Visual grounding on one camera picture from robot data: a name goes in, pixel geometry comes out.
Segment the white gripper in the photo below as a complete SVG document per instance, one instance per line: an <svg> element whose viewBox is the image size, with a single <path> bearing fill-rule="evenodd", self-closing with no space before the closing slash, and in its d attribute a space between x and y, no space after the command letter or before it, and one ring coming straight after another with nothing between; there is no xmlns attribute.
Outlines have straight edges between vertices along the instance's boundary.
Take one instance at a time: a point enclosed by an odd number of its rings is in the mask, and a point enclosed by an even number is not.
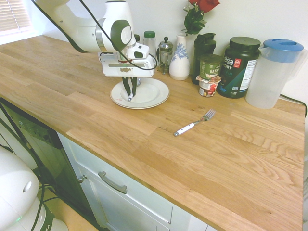
<svg viewBox="0 0 308 231"><path fill-rule="evenodd" d="M131 95L131 89L128 83L129 77L131 77L132 94L133 96L135 96L138 84L137 77L152 77L154 75L154 65L156 64L156 61L150 55L148 55L145 59L130 60L133 64L141 68L147 69L142 70L138 67L133 66L127 61L120 62L118 60L118 56L119 53L100 53L100 61L103 66L103 73L105 76L108 77L122 77L122 82L128 96Z"/></svg>

